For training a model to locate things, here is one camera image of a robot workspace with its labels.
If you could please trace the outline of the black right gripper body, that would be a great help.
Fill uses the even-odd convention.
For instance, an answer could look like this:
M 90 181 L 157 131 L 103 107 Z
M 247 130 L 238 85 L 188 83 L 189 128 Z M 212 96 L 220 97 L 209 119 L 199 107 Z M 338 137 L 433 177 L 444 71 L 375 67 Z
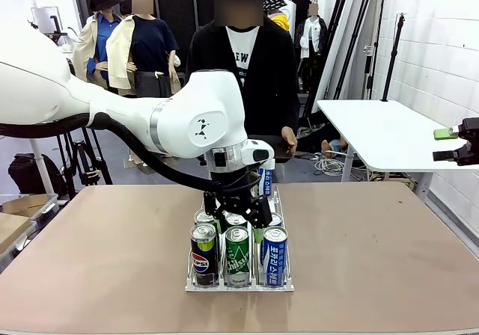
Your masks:
M 468 156 L 464 165 L 478 164 L 478 123 L 477 117 L 463 120 L 463 138 L 467 140 Z

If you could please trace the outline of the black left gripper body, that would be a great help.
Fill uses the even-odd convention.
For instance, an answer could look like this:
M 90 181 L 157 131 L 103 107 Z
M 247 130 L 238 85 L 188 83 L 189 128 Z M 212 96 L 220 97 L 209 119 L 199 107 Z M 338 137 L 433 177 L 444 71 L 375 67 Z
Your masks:
M 258 173 L 255 170 L 237 170 L 232 173 L 211 173 L 211 178 L 219 182 L 216 191 L 217 202 L 224 211 L 244 215 L 250 209 L 251 190 L 258 184 Z

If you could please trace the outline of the person's left hand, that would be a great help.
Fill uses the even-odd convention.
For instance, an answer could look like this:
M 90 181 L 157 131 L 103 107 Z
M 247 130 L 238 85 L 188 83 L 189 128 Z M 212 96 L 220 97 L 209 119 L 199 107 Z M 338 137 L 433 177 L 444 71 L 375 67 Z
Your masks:
M 295 132 L 289 126 L 284 126 L 281 130 L 281 136 L 288 145 L 288 153 L 294 156 L 298 144 Z

